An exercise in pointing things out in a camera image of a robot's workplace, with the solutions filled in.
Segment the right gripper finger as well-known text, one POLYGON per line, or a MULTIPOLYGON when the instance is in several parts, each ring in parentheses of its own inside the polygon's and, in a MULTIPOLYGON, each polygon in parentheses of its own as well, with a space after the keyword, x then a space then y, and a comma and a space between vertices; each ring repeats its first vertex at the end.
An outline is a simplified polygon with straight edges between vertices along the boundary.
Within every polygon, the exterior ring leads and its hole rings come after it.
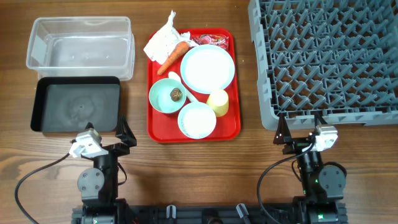
POLYGON ((281 145, 281 144, 290 144, 291 142, 292 142, 292 136, 288 124, 285 120, 285 116, 283 114, 280 114, 278 127, 275 132, 273 144, 281 145))
POLYGON ((321 124, 326 124, 326 121, 323 119, 323 117, 318 113, 314 113, 314 123, 315 126, 321 125, 321 124))

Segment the brown food scrap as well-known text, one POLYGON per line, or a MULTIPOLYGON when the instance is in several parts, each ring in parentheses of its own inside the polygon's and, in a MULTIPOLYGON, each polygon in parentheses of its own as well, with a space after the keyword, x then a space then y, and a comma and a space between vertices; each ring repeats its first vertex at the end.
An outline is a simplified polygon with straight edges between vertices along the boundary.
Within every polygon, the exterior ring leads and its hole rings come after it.
POLYGON ((178 88, 174 88, 170 92, 171 100, 174 101, 174 102, 180 101, 182 99, 182 96, 183 96, 183 94, 178 88))

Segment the white rice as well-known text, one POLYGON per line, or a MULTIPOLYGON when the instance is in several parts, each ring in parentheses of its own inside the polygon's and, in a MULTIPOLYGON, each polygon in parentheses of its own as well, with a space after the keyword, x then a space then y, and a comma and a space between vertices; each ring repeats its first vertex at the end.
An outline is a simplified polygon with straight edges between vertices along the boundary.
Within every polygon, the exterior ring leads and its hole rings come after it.
POLYGON ((214 113, 206 108, 189 109, 182 119, 185 132, 195 139, 209 135, 214 130, 215 123, 214 113))

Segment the light blue bowl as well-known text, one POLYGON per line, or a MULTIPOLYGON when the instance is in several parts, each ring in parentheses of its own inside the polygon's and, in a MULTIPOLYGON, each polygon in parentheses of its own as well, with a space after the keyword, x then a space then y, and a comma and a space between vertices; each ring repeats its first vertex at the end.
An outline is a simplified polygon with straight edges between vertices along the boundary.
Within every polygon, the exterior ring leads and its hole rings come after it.
POLYGON ((214 131, 216 115, 207 104, 193 102, 180 110, 177 122, 179 129, 186 137, 203 139, 214 131))

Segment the yellow cup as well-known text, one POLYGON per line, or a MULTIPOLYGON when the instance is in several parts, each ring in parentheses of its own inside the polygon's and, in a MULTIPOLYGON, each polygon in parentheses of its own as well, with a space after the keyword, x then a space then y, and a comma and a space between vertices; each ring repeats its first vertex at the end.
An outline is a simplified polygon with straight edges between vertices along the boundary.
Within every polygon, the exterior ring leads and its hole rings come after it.
POLYGON ((206 103, 215 112, 217 117, 224 116, 229 110, 229 96, 224 90, 215 90, 212 92, 206 103))

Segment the orange carrot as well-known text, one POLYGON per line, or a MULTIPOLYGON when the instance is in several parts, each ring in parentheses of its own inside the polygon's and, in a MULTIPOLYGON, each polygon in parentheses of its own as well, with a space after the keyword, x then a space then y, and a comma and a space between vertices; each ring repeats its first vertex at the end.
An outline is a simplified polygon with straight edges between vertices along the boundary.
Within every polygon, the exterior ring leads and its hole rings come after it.
POLYGON ((167 57, 166 61, 160 66, 157 75, 162 75, 177 59, 189 50, 187 42, 180 42, 176 45, 173 52, 167 57))

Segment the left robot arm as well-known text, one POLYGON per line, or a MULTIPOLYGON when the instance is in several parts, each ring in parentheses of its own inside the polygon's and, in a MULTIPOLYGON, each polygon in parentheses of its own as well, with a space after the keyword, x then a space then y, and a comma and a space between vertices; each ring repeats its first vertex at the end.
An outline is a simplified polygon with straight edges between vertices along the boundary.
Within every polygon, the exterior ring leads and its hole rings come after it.
POLYGON ((84 170, 77 181, 81 192, 82 209, 72 212, 72 224, 95 223, 139 223, 139 218, 124 198, 118 198, 118 171, 122 169, 118 158, 130 154, 130 148, 137 145, 126 117, 122 115, 115 136, 117 144, 105 146, 106 154, 92 158, 93 167, 84 170))

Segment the grey dishwasher rack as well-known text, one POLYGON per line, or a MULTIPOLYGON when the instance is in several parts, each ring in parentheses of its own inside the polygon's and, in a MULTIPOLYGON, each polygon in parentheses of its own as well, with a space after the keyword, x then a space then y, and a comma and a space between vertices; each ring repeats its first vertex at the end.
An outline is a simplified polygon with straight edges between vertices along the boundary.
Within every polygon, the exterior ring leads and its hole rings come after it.
POLYGON ((261 1, 248 5, 262 125, 397 123, 396 1, 261 1))

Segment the black tray bin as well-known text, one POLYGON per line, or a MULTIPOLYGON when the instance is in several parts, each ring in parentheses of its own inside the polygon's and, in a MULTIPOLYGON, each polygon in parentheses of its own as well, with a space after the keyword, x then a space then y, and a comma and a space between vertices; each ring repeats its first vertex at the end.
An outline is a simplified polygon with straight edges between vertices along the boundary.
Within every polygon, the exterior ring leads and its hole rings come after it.
POLYGON ((45 77, 37 82, 30 128, 42 133, 99 132, 118 123, 121 84, 117 77, 45 77))

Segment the green bowl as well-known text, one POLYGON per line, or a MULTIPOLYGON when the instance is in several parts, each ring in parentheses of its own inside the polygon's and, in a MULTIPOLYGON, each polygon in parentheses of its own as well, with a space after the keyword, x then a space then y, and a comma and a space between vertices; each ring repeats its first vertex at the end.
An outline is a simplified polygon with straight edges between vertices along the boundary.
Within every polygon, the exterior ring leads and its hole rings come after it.
POLYGON ((149 91, 149 102, 151 106, 158 112, 171 114, 183 107, 187 99, 185 87, 179 82, 171 78, 163 78, 155 82, 149 91), (175 90, 180 92, 177 101, 172 99, 172 93, 175 90))

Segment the white spoon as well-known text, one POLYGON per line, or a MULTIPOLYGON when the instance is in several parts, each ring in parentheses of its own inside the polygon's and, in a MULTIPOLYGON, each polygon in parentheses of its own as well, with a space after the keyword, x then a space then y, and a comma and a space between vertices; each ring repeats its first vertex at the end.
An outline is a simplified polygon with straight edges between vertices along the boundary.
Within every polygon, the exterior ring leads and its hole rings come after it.
MULTIPOLYGON (((171 78, 171 79, 174 79, 174 80, 176 80, 176 81, 178 81, 180 83, 182 83, 182 80, 181 80, 180 76, 177 73, 175 73, 175 72, 169 72, 168 73, 168 77, 171 78)), ((194 97, 194 95, 187 88, 184 87, 184 89, 186 91, 187 98, 191 102, 198 102, 198 100, 194 97)))

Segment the clear plastic bin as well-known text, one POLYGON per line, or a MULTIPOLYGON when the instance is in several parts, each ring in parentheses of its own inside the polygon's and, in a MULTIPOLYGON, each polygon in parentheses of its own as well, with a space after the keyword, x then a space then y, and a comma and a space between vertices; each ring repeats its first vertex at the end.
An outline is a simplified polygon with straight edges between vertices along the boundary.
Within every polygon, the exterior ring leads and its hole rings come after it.
POLYGON ((126 16, 40 17, 26 66, 44 77, 133 77, 134 35, 126 16))

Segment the crumpled white napkin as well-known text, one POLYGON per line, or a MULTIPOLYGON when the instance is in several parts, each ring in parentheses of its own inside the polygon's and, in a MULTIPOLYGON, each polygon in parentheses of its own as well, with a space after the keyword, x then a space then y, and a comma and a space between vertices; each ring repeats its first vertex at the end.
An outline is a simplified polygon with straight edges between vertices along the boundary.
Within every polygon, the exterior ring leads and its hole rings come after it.
POLYGON ((191 40, 190 32, 180 34, 174 28, 174 17, 176 12, 171 11, 168 20, 148 41, 144 52, 153 62, 163 64, 174 48, 180 42, 186 42, 189 47, 197 47, 198 44, 191 40))

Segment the red candy wrapper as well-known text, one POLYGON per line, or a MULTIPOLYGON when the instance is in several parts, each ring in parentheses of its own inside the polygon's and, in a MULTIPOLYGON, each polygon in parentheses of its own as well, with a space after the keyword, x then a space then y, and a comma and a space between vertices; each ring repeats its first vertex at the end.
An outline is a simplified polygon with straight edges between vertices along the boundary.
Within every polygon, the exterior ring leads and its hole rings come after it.
POLYGON ((198 45, 215 45, 224 50, 229 49, 229 37, 223 34, 193 35, 192 40, 198 45))

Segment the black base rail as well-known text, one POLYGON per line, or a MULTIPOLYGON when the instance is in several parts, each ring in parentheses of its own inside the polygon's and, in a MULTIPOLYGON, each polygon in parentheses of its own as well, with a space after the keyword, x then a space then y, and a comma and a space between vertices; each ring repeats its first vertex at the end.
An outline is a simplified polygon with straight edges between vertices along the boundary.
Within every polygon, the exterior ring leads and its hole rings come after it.
POLYGON ((348 224, 345 204, 314 206, 277 203, 265 205, 269 218, 259 207, 168 207, 131 206, 125 216, 126 223, 343 223, 348 224))

